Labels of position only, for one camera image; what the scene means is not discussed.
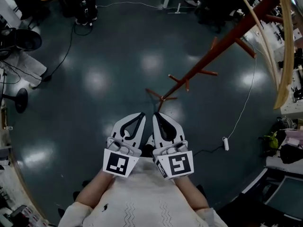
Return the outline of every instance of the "white cloth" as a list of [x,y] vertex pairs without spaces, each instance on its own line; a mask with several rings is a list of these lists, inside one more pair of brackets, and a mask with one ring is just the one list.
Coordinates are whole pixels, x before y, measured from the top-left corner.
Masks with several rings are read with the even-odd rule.
[[13,75],[18,74],[34,87],[41,83],[41,75],[46,71],[46,67],[43,64],[23,51],[14,51],[4,61],[13,66],[11,67],[0,61],[0,67],[4,69],[6,73],[12,73]]
[[93,210],[75,202],[58,227],[227,227],[213,209],[194,212],[151,158],[141,157],[128,178],[116,177]]

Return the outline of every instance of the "forearm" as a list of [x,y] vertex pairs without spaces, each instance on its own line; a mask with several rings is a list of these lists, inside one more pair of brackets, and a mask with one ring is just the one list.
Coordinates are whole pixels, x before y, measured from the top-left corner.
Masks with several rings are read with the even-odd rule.
[[194,211],[209,208],[206,198],[192,184],[188,176],[174,179],[174,181]]
[[90,206],[94,209],[112,179],[112,174],[103,172],[101,169],[94,179],[79,193],[76,202]]

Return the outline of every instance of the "sleeve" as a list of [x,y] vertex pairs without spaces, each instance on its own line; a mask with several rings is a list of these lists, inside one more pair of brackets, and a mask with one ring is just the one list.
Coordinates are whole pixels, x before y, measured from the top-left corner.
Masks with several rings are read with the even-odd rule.
[[93,209],[79,202],[74,202],[67,208],[60,220],[58,227],[80,227],[84,219],[91,214]]
[[196,214],[203,219],[209,227],[228,227],[213,208],[198,210]]

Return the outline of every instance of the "round black base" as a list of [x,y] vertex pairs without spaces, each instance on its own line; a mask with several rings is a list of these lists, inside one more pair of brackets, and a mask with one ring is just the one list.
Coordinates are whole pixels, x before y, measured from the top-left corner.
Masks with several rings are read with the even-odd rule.
[[26,108],[27,108],[27,99],[28,99],[28,95],[27,95],[27,91],[25,88],[21,88],[18,92],[17,95],[15,97],[15,107],[17,112],[23,113]]

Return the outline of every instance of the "dark green floor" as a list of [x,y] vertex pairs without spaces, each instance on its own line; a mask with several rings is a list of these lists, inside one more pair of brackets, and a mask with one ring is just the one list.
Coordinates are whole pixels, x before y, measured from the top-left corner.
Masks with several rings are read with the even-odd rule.
[[[135,1],[159,6],[163,0],[97,0],[98,5]],[[169,6],[179,1],[171,0]],[[37,28],[43,45],[30,54],[52,71],[63,59],[73,24],[64,18],[57,1]],[[120,4],[99,8],[88,36],[73,36],[72,47],[52,81],[28,89],[28,108],[18,114],[9,105],[12,144],[25,182],[47,218],[57,224],[57,208],[73,202],[72,193],[102,167],[107,136],[114,123],[128,114],[145,112],[142,144],[152,132],[153,102],[145,88],[166,93],[210,48],[216,28],[198,24],[193,11],[172,15],[143,5]],[[254,60],[233,45],[206,69],[218,77],[197,75],[190,91],[181,88],[178,100],[161,112],[177,120],[194,153],[222,143],[236,123],[246,100]],[[20,87],[10,87],[15,94]],[[201,184],[212,207],[228,203],[260,173],[258,136],[267,133],[280,114],[273,110],[276,93],[267,67],[258,54],[255,83],[246,109],[230,137],[230,151],[201,152],[190,177]]]

